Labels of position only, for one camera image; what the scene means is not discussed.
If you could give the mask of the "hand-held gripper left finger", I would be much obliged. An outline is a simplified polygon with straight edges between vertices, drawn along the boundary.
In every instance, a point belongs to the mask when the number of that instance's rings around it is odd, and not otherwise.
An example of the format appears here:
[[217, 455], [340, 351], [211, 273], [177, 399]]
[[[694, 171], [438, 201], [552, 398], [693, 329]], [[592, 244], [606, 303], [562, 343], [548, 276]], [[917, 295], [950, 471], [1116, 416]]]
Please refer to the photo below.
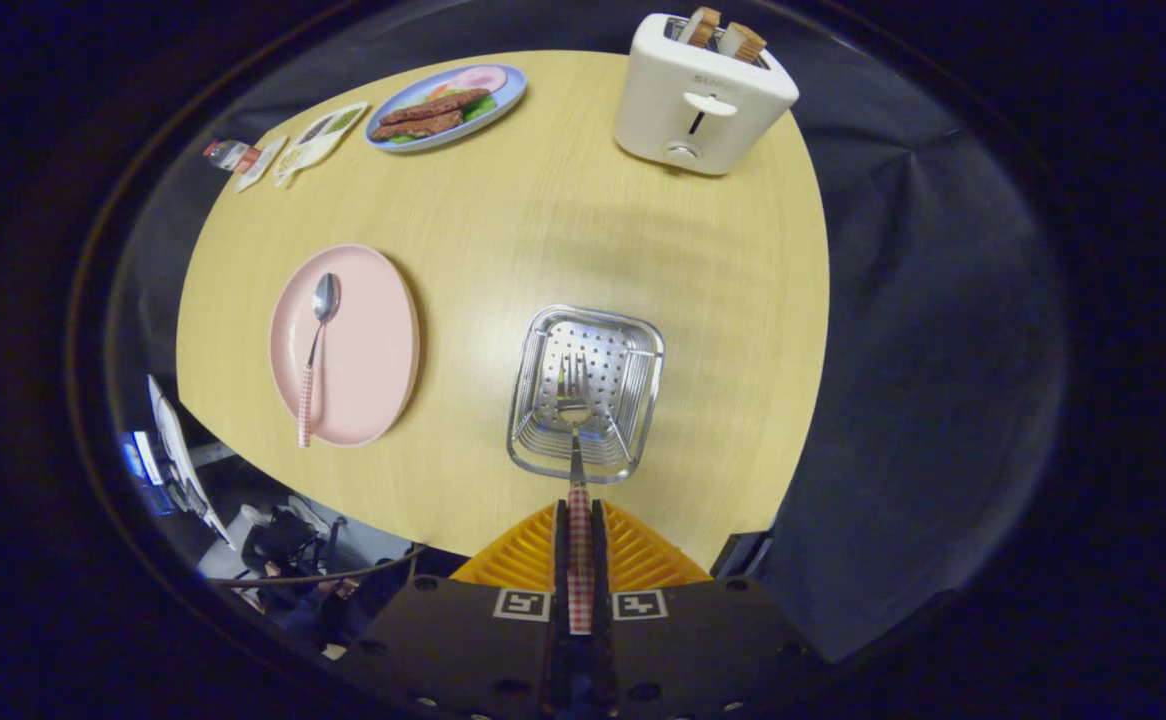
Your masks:
[[568, 706], [568, 506], [548, 509], [545, 590], [415, 575], [340, 657], [340, 678], [423, 719], [546, 719]]

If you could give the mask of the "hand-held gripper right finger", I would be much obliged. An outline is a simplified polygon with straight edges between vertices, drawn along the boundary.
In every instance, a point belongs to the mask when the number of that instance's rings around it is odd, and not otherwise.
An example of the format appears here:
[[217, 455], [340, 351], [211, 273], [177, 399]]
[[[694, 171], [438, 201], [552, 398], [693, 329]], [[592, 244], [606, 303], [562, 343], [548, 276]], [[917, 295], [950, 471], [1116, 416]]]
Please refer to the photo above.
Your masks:
[[826, 659], [749, 576], [620, 590], [619, 511], [592, 506], [592, 698], [607, 719], [757, 719], [826, 687]]

